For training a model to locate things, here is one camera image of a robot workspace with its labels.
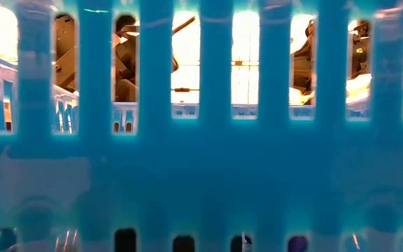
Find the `blue plastic basket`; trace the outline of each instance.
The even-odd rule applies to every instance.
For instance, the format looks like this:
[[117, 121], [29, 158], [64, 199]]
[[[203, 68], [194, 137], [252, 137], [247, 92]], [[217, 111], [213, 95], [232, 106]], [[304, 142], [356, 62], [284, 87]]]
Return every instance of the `blue plastic basket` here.
[[[227, 251], [243, 232], [254, 251], [286, 251], [297, 235], [310, 251], [403, 251], [403, 0], [255, 3], [253, 108], [230, 102], [232, 13], [248, 2], [6, 4], [19, 20], [20, 54], [17, 125], [0, 134], [0, 227], [16, 228], [24, 251], [52, 251], [55, 228], [77, 230], [83, 252], [113, 251], [120, 228], [136, 229], [140, 251], [170, 251], [178, 235], [191, 235], [197, 251]], [[318, 13], [317, 97], [315, 108], [289, 109], [290, 45], [281, 38], [299, 5]], [[67, 94], [50, 88], [51, 6], [79, 20], [78, 111], [58, 106]], [[172, 16], [183, 7], [201, 17], [199, 108], [169, 102]], [[136, 106], [113, 109], [110, 85], [101, 84], [111, 83], [111, 25], [123, 11], [141, 16], [139, 112], [131, 117], [119, 111]], [[374, 19], [371, 99], [352, 110], [369, 120], [346, 119], [351, 15]], [[76, 134], [53, 133], [54, 106], [78, 115]], [[314, 119], [290, 119], [296, 109], [314, 109]], [[232, 118], [253, 110], [255, 120]], [[198, 118], [174, 119], [176, 111]], [[137, 134], [113, 134], [118, 118], [132, 119]]]

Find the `plastic crate wall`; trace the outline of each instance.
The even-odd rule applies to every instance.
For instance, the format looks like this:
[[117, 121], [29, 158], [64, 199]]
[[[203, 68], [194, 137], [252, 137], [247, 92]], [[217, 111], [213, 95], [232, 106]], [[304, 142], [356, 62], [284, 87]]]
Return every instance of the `plastic crate wall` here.
[[[318, 11], [314, 120], [288, 110], [290, 16]], [[257, 120], [232, 120], [232, 0], [201, 0], [198, 119], [171, 118], [175, 3], [143, 0], [138, 134], [113, 135], [111, 23], [122, 2], [66, 2], [79, 19], [80, 103], [75, 135], [50, 116], [49, 0], [20, 0], [19, 125], [0, 135], [0, 226], [24, 251], [52, 251], [55, 227], [79, 231], [81, 249], [112, 251], [113, 233], [136, 228], [140, 251], [170, 251], [192, 235], [197, 251], [226, 251], [246, 232], [253, 250], [285, 251], [307, 235], [310, 251], [403, 249], [403, 1], [261, 0]], [[346, 120], [347, 24], [374, 15], [370, 120]]]

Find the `light blue surface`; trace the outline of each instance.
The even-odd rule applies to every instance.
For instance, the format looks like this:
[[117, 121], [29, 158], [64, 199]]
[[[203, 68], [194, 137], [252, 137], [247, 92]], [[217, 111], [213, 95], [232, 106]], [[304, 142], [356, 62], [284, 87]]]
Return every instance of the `light blue surface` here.
[[[257, 120], [231, 117], [232, 13], [241, 3], [189, 2], [201, 17], [200, 108], [198, 119], [181, 120], [172, 119], [169, 103], [171, 21], [178, 4], [67, 1], [63, 11], [69, 6], [80, 21], [74, 135], [51, 130], [52, 2], [14, 2], [19, 125], [14, 135], [0, 134], [0, 226], [17, 228], [24, 251], [51, 252], [57, 226], [77, 229], [84, 252], [112, 251], [115, 230], [128, 227], [136, 228], [140, 251], [150, 252], [170, 251], [176, 235], [192, 235], [197, 251], [227, 251], [229, 239], [242, 232], [252, 237], [254, 251], [284, 251], [295, 234], [309, 236], [310, 251], [338, 251], [348, 248], [353, 232], [366, 251], [401, 251], [403, 1], [301, 1], [319, 13], [312, 121], [289, 116], [288, 38], [298, 8], [291, 1], [256, 3]], [[114, 6], [139, 9], [141, 16], [137, 135], [112, 135]], [[348, 122], [348, 18], [351, 11], [383, 9], [392, 12], [375, 21], [370, 120]]]

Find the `blue plastic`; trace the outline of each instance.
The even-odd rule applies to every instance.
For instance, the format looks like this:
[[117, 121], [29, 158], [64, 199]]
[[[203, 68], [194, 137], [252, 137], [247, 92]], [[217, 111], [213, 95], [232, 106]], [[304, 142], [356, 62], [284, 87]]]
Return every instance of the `blue plastic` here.
[[[0, 134], [0, 227], [17, 228], [24, 251], [51, 252], [58, 227], [76, 229], [83, 252], [113, 251], [119, 228], [137, 230], [140, 251], [170, 251], [177, 235], [192, 235], [200, 252], [227, 251], [242, 232], [254, 251], [285, 251], [293, 235], [307, 235], [310, 251], [352, 251], [353, 233], [365, 251], [402, 251], [403, 0], [257, 2], [256, 120], [232, 120], [230, 105], [232, 13], [244, 2], [8, 2], [20, 28], [19, 123], [15, 134]], [[79, 20], [77, 134], [51, 130], [53, 4]], [[318, 13], [313, 120], [291, 120], [288, 108], [289, 39], [281, 38], [299, 6]], [[176, 8], [198, 8], [201, 17], [198, 119], [171, 117]], [[112, 134], [109, 41], [123, 11], [141, 16], [136, 135]], [[346, 120], [347, 24], [355, 13], [374, 17], [375, 26], [366, 121]]]

